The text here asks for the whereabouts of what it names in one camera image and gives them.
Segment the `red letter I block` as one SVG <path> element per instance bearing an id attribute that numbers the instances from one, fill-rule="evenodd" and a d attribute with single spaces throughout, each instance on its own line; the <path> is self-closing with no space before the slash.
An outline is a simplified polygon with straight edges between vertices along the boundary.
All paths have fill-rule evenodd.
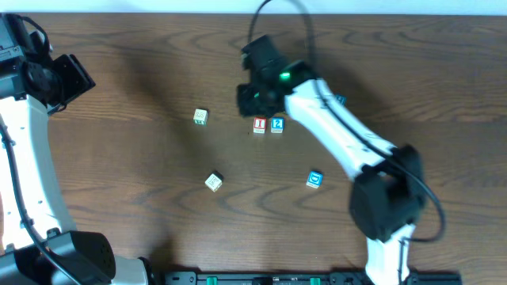
<path id="1" fill-rule="evenodd" d="M 255 117 L 253 119 L 253 132 L 256 134 L 264 134 L 266 130 L 266 118 Z"/>

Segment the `blue number 2 block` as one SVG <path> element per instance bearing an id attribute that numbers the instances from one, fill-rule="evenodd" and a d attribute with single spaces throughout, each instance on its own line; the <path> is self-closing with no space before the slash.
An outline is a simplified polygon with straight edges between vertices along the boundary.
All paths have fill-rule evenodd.
<path id="1" fill-rule="evenodd" d="M 284 131 L 284 118 L 283 117 L 273 117 L 271 119 L 271 127 L 270 130 L 272 133 L 280 134 Z"/>

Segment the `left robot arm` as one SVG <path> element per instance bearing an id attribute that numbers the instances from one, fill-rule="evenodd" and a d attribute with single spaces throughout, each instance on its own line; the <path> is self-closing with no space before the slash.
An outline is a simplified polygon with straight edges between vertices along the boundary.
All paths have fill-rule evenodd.
<path id="1" fill-rule="evenodd" d="M 30 17 L 1 15 L 1 202 L 4 284 L 153 284 L 148 260 L 112 251 L 80 231 L 51 157 L 48 120 L 94 87 L 73 55 L 51 57 L 47 33 Z"/>

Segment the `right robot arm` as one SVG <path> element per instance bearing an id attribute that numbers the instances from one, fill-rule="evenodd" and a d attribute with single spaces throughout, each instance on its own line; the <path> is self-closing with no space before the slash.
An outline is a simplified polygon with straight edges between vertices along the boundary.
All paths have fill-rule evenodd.
<path id="1" fill-rule="evenodd" d="M 284 112 L 332 154 L 352 181 L 349 212 L 367 240 L 367 277 L 374 284 L 406 281 L 408 247 L 426 204 L 419 153 L 373 133 L 303 61 L 242 65 L 250 80 L 238 86 L 241 115 Z"/>

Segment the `cream block green side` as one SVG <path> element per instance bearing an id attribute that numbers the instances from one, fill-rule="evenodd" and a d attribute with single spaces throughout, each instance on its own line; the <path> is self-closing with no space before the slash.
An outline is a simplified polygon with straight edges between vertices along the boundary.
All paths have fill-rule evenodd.
<path id="1" fill-rule="evenodd" d="M 208 111 L 197 108 L 194 112 L 193 121 L 195 124 L 206 125 L 208 122 Z"/>

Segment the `cream block near left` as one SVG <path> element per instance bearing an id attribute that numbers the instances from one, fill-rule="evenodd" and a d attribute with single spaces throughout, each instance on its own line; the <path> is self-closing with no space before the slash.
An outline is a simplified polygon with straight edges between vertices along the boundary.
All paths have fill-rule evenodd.
<path id="1" fill-rule="evenodd" d="M 223 184 L 223 176 L 217 172 L 211 173 L 204 183 L 209 189 L 216 192 Z"/>

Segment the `blue letter H block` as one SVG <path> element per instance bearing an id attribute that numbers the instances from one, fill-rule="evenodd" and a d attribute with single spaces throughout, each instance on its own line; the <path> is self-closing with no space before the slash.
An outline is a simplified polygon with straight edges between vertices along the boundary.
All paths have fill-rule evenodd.
<path id="1" fill-rule="evenodd" d="M 346 97 L 342 96 L 342 95 L 339 95 L 337 94 L 336 95 L 336 98 L 337 100 L 342 104 L 342 105 L 345 105 L 345 102 L 346 102 Z"/>

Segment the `blue letter D block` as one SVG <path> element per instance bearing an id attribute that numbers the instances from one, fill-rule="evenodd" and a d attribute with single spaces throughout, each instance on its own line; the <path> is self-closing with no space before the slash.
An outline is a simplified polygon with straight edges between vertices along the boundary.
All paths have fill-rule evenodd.
<path id="1" fill-rule="evenodd" d="M 321 173 L 310 171 L 307 178 L 306 186 L 311 188 L 319 188 L 322 184 L 322 178 L 323 175 Z"/>

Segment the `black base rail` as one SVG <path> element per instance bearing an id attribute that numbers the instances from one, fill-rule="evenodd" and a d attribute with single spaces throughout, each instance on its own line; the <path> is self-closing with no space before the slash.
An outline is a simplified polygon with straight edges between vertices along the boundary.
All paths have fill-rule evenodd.
<path id="1" fill-rule="evenodd" d="M 460 275 L 452 273 L 412 272 L 402 282 L 406 285 L 462 285 Z M 373 285 L 360 271 L 331 273 L 198 273 L 167 272 L 164 285 Z"/>

